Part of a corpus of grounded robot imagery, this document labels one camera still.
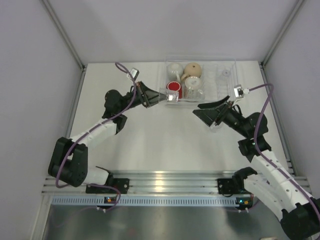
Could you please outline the floral mug orange inside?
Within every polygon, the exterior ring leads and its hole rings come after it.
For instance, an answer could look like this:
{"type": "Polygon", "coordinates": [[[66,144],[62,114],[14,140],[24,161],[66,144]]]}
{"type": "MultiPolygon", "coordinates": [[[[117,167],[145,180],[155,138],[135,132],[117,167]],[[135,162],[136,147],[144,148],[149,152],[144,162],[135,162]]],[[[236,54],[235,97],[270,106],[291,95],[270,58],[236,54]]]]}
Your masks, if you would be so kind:
{"type": "Polygon", "coordinates": [[[190,101],[205,99],[203,81],[196,76],[190,76],[184,81],[184,98],[190,101]]]}

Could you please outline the white speckled mug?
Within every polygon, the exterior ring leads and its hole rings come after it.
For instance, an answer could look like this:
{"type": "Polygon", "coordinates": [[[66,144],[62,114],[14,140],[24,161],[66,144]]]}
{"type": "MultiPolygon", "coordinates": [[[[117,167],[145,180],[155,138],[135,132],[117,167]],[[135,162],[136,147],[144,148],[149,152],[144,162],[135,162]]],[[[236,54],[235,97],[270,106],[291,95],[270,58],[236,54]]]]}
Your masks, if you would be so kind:
{"type": "Polygon", "coordinates": [[[166,66],[166,74],[170,82],[180,83],[183,73],[184,73],[184,68],[178,62],[172,62],[166,66]]]}

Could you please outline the beige ceramic mug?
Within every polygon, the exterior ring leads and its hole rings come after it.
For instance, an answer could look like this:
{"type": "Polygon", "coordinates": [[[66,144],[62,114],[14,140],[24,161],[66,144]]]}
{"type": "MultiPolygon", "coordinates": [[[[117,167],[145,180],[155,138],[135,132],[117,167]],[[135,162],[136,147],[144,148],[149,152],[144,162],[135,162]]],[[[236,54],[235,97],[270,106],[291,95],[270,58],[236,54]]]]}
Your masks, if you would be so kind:
{"type": "Polygon", "coordinates": [[[183,82],[188,77],[200,78],[201,75],[202,75],[201,66],[196,62],[190,62],[185,66],[185,68],[183,70],[183,74],[180,77],[180,80],[183,82]]]}

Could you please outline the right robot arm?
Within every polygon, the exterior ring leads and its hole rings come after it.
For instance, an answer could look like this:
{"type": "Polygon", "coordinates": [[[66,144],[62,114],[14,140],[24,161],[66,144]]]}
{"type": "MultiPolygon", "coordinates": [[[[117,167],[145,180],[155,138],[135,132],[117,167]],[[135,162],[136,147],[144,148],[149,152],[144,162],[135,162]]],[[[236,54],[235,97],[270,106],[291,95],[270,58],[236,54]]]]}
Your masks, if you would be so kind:
{"type": "Polygon", "coordinates": [[[262,112],[244,117],[226,96],[217,102],[199,104],[193,114],[208,127],[224,123],[244,137],[238,141],[238,148],[249,166],[233,174],[236,191],[257,197],[277,217],[291,240],[320,233],[320,200],[304,190],[281,165],[264,138],[269,129],[262,112]]]}

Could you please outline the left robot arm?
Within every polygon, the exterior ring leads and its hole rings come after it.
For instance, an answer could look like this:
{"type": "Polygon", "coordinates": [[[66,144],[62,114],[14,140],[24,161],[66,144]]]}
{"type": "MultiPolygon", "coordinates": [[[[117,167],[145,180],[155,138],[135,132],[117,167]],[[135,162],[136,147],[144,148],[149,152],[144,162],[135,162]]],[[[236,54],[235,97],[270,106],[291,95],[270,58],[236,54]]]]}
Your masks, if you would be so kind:
{"type": "Polygon", "coordinates": [[[164,93],[148,88],[141,81],[134,83],[126,95],[109,90],[104,97],[105,111],[97,123],[76,136],[56,141],[48,174],[57,182],[64,182],[65,187],[96,184],[103,193],[109,193],[114,188],[111,172],[97,166],[90,168],[89,151],[124,128],[125,111],[139,105],[150,108],[165,99],[164,93]]]}

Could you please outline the clear glass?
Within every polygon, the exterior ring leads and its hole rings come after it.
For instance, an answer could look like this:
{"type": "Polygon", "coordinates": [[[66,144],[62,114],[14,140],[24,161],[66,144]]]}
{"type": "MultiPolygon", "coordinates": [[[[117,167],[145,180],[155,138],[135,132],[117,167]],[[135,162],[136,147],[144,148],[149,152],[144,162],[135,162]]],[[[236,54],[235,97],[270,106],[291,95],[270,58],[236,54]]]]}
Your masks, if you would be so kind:
{"type": "Polygon", "coordinates": [[[212,124],[209,129],[212,133],[217,133],[218,131],[220,131],[222,129],[222,127],[224,126],[223,123],[219,124],[219,125],[214,125],[212,124]]]}
{"type": "Polygon", "coordinates": [[[231,78],[231,69],[218,67],[216,71],[216,82],[219,87],[228,87],[231,78]]]}
{"type": "Polygon", "coordinates": [[[159,102],[166,104],[176,104],[179,102],[179,92],[175,90],[169,90],[167,88],[159,89],[159,102]]]}

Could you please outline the red mug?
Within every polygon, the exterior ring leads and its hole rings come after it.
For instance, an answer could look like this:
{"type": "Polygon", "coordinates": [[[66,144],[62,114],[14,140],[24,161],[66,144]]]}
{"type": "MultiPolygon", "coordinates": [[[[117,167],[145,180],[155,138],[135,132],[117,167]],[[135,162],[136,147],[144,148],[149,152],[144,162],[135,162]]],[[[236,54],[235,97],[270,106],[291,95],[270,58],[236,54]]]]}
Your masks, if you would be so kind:
{"type": "Polygon", "coordinates": [[[179,95],[182,95],[182,86],[178,81],[170,81],[167,85],[166,88],[170,91],[175,91],[178,92],[179,95]]]}

